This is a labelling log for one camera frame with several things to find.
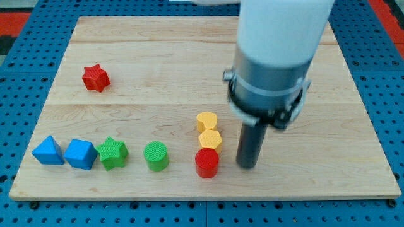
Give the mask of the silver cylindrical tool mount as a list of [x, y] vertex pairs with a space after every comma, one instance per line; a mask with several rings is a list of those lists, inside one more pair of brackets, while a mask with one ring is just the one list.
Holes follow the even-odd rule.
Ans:
[[249, 57], [239, 48], [233, 66], [223, 72], [232, 111], [243, 123], [269, 124], [284, 130], [300, 114], [311, 81], [306, 78], [311, 60], [291, 66], [272, 66]]

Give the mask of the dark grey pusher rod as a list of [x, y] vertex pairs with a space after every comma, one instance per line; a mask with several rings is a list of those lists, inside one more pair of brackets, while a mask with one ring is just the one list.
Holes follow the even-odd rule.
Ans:
[[242, 124], [236, 162], [241, 168], [251, 169], [256, 166], [268, 125], [250, 126]]

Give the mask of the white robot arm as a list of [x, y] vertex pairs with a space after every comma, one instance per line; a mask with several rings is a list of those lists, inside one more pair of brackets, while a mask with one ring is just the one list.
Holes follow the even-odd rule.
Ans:
[[233, 66], [224, 71], [231, 109], [242, 119], [236, 162], [256, 166], [268, 126], [284, 131], [300, 114], [306, 78], [334, 0], [244, 0]]

